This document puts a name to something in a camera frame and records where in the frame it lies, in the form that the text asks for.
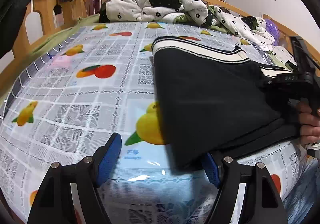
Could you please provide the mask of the right hand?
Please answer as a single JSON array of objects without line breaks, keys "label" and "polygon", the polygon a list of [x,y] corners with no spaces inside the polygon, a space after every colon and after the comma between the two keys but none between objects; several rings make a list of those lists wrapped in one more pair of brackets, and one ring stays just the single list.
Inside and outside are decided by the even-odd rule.
[{"label": "right hand", "polygon": [[311,114],[312,109],[305,102],[299,102],[296,109],[299,111],[298,121],[301,124],[300,143],[302,145],[317,143],[320,136],[319,108],[317,116]]}]

